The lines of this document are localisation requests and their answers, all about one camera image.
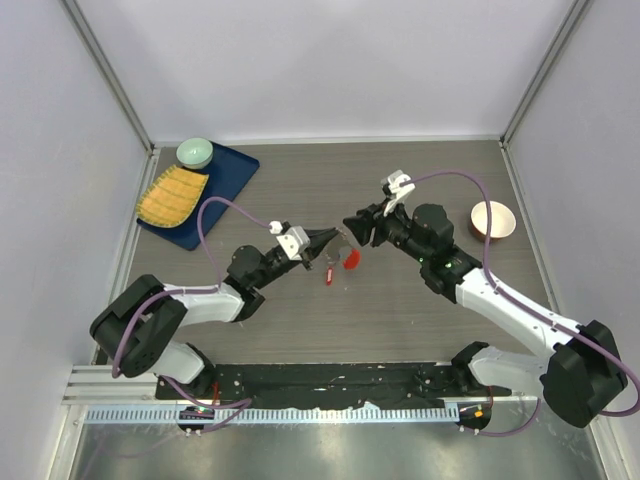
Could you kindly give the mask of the red capped key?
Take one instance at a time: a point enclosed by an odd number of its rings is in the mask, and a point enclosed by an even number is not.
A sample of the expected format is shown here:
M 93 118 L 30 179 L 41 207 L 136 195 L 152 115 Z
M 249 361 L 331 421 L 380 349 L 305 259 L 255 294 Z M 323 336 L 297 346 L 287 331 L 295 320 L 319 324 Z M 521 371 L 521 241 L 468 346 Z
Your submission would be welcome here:
M 333 278 L 334 278 L 334 267 L 328 266 L 325 274 L 325 284 L 327 286 L 331 286 L 333 283 Z

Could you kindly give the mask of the grey keyring holder red handle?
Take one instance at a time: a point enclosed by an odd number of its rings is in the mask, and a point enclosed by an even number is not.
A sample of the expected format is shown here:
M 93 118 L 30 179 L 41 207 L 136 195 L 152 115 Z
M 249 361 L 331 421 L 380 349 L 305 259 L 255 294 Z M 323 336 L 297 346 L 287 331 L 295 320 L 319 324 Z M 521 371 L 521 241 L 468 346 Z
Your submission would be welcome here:
M 347 235 L 339 230 L 324 249 L 327 271 L 334 273 L 338 266 L 344 270 L 355 270 L 361 261 L 361 252 L 352 245 Z

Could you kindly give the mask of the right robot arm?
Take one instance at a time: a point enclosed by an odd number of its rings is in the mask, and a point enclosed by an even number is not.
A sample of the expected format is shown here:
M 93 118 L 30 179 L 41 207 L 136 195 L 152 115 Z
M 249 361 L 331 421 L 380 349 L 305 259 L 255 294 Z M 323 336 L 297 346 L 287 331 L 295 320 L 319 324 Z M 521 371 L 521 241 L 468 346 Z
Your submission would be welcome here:
M 403 205 L 386 212 L 383 204 L 372 204 L 343 223 L 360 245 L 388 242 L 416 260 L 431 291 L 486 317 L 528 349 L 521 355 L 470 346 L 467 359 L 451 371 L 460 393 L 472 395 L 487 385 L 540 397 L 566 423 L 584 428 L 627 387 L 608 327 L 558 315 L 487 274 L 455 244 L 442 206 L 422 204 L 408 214 Z

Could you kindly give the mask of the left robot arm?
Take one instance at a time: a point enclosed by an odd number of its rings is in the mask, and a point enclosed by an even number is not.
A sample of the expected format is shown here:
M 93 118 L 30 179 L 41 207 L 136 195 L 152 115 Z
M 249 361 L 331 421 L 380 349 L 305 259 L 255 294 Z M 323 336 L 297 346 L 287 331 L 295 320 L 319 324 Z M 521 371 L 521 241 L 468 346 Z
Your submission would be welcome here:
M 338 236 L 336 228 L 295 226 L 277 235 L 277 245 L 265 253 L 243 245 L 219 285 L 178 287 L 142 275 L 92 322 L 90 335 L 113 361 L 117 375 L 153 373 L 178 383 L 190 398 L 203 398 L 212 389 L 214 367 L 196 347 L 174 340 L 178 330 L 250 318 L 264 303 L 264 287 L 299 265 L 311 269 Z

